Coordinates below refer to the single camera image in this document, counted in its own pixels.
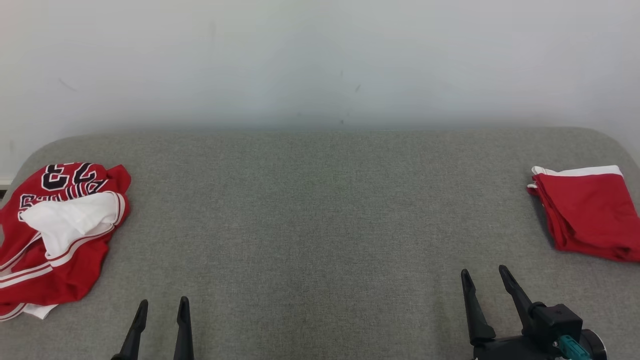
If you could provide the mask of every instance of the white trim stripe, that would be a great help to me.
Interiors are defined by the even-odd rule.
[[[94,236],[89,236],[87,238],[80,238],[80,239],[74,241],[64,255],[58,256],[58,257],[56,257],[54,259],[50,259],[49,260],[49,264],[51,264],[51,266],[53,266],[53,267],[58,267],[58,266],[64,265],[69,260],[71,260],[72,257],[74,257],[74,254],[76,253],[76,250],[80,246],[84,245],[85,243],[88,243],[91,240],[95,240],[97,238],[103,237],[104,235],[110,233],[113,229],[114,229],[114,227],[112,225],[109,228],[109,230],[107,230],[107,231],[105,231],[103,233],[100,233],[100,234],[97,234],[97,235],[94,235]]]
[[[34,278],[36,278],[38,276],[43,276],[44,274],[49,273],[49,272],[51,272],[53,270],[51,268],[51,266],[49,266],[49,264],[44,264],[44,265],[45,266],[43,268],[41,268],[40,270],[38,270],[36,272],[30,272],[30,273],[24,274],[22,276],[16,276],[15,278],[9,279],[9,280],[7,280],[5,282],[0,282],[0,289],[7,288],[7,287],[9,287],[11,285],[15,285],[18,282],[22,282],[22,281],[29,280],[29,279],[34,279]]]
[[[18,272],[14,272],[14,273],[11,273],[11,274],[6,275],[6,276],[2,276],[2,277],[0,277],[0,288],[4,287],[3,283],[6,282],[6,281],[12,280],[13,278],[20,277],[22,275],[26,275],[28,273],[31,273],[31,272],[34,272],[34,271],[37,271],[37,270],[40,270],[40,269],[43,269],[43,268],[45,268],[47,266],[49,266],[48,263],[42,263],[42,264],[40,264],[38,266],[35,266],[33,268],[20,270]]]
[[[584,167],[584,168],[575,168],[571,170],[564,171],[553,171],[543,167],[532,167],[531,172],[534,175],[545,174],[551,176],[589,176],[589,175],[604,175],[604,174],[615,174],[622,175],[620,172],[620,168],[617,165],[609,165],[605,167]]]
[[[3,271],[9,267],[11,267],[13,265],[13,263],[15,263],[16,261],[18,261],[20,259],[20,256],[22,255],[22,253],[24,253],[24,251],[29,247],[29,245],[31,245],[34,241],[36,241],[37,239],[40,238],[40,232],[37,232],[33,238],[31,240],[29,240],[29,242],[27,243],[27,245],[25,245],[22,250],[18,251],[18,253],[12,257],[9,261],[7,261],[5,264],[0,266],[0,271]]]
[[[18,306],[15,307],[15,309],[11,310],[10,312],[4,315],[0,315],[0,322],[7,321],[9,319],[15,318],[16,316],[20,315],[25,306],[27,306],[27,304],[21,302],[20,304],[18,304]]]
[[[120,225],[120,222],[122,221],[122,217],[124,216],[124,212],[125,212],[125,207],[127,205],[127,203],[124,201],[124,197],[122,195],[120,195],[119,193],[114,193],[115,195],[117,195],[117,200],[118,200],[118,219],[116,220],[114,225]]]

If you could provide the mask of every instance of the clothing pile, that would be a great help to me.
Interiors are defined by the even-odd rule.
[[[616,165],[531,170],[527,190],[544,205],[558,250],[640,261],[640,218]]]
[[[0,321],[44,319],[77,301],[100,275],[113,231],[129,214],[131,177],[119,165],[49,165],[22,183],[0,210]]]

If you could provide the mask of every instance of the red basketball jersey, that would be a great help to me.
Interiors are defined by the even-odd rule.
[[[124,195],[131,183],[119,165],[106,170],[93,163],[48,165],[30,176],[0,210],[4,243],[0,247],[0,321],[19,315],[30,304],[48,306],[83,298],[100,275],[113,231],[129,213]],[[67,249],[49,256],[42,234],[22,218],[23,212],[44,201],[65,202],[88,195],[114,195],[115,216],[110,226],[91,236],[68,239]]]

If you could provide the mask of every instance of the white fabric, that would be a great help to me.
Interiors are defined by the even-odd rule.
[[[122,216],[120,205],[124,206],[124,202],[119,199],[119,194],[95,193],[63,202],[39,202],[23,212],[22,219],[40,231],[47,249],[45,257],[53,259],[64,255],[80,238],[91,240],[93,235],[100,236],[110,231]],[[76,241],[75,245],[80,246],[81,241]],[[56,306],[26,304],[23,312],[44,319]]]
[[[571,170],[553,171],[543,167],[532,167],[531,172],[534,175],[545,174],[550,176],[588,176],[588,175],[603,175],[603,174],[615,174],[622,175],[620,168],[617,165],[607,165],[604,167],[584,167],[574,168]],[[538,185],[528,184],[528,188],[537,189]]]
[[[34,304],[27,304],[27,306],[24,307],[22,312],[27,313],[29,315],[33,315],[41,320],[44,320],[44,318],[46,318],[47,315],[49,314],[49,311],[51,311],[56,306],[58,305],[56,304],[56,305],[40,306],[40,305],[34,305]]]

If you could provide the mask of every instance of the teal connector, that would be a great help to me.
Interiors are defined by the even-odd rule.
[[[571,360],[590,360],[591,356],[571,336],[562,335],[558,339],[558,348],[564,357]]]

